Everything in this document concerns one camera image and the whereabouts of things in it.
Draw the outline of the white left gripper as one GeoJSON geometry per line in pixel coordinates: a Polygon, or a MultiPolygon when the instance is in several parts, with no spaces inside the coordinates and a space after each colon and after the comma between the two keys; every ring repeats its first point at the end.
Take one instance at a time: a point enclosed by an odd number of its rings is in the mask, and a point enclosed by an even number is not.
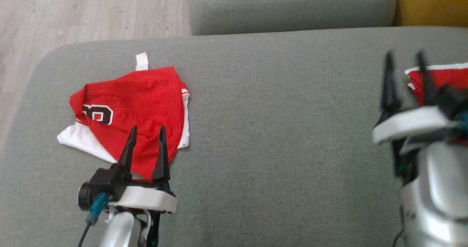
{"type": "MultiPolygon", "coordinates": [[[[132,175],[131,166],[136,141],[137,126],[133,126],[118,161],[119,167],[126,175],[132,175]]],[[[165,126],[161,126],[159,129],[158,147],[157,161],[151,176],[152,182],[168,182],[171,176],[165,126]]],[[[174,213],[177,210],[177,199],[169,192],[163,190],[139,185],[125,185],[125,189],[119,200],[109,201],[109,205],[137,210],[174,213]]]]}

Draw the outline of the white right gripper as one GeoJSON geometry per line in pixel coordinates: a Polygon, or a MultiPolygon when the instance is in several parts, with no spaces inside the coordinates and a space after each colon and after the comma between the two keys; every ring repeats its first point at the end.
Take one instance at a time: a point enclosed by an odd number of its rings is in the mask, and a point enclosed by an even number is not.
{"type": "Polygon", "coordinates": [[[401,102],[397,94],[395,76],[393,75],[395,71],[393,52],[388,51],[385,54],[380,102],[382,112],[372,130],[374,144],[428,134],[438,130],[454,128],[458,125],[458,121],[449,119],[438,106],[435,106],[438,102],[437,88],[427,68],[423,51],[417,53],[416,60],[423,82],[424,106],[394,113],[400,109],[401,102]]]}

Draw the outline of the red shorts with white stripes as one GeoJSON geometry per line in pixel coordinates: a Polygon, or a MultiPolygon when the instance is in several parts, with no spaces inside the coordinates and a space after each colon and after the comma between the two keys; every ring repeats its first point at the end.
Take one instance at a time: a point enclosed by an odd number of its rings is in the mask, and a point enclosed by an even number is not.
{"type": "MultiPolygon", "coordinates": [[[[468,89],[468,62],[446,65],[430,65],[426,69],[430,72],[436,88],[449,84],[457,90],[468,89]]],[[[418,67],[404,71],[408,77],[407,86],[414,95],[418,107],[423,106],[423,79],[418,67]]]]}

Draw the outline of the red printed basketball jersey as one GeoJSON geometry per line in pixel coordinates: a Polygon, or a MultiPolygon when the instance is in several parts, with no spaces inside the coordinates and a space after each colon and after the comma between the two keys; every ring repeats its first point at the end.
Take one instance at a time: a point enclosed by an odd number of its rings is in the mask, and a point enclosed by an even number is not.
{"type": "Polygon", "coordinates": [[[60,144],[115,163],[131,129],[137,126],[131,171],[150,179],[166,129],[169,160],[189,145],[189,91],[173,66],[149,69],[147,54],[136,69],[118,78],[85,84],[70,96],[76,122],[57,136],[60,144]]]}

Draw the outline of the yellow cushion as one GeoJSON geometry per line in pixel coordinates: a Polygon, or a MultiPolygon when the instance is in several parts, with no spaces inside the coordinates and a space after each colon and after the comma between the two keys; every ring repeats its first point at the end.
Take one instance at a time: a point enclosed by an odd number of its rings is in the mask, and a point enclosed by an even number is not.
{"type": "Polygon", "coordinates": [[[397,27],[468,27],[468,0],[396,0],[397,27]]]}

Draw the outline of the grey sofa back cushion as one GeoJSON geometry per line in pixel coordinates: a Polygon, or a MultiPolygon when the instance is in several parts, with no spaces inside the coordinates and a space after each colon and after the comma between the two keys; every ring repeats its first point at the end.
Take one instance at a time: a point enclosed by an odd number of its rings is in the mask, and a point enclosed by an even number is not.
{"type": "Polygon", "coordinates": [[[189,0],[192,35],[389,27],[396,0],[189,0]]]}

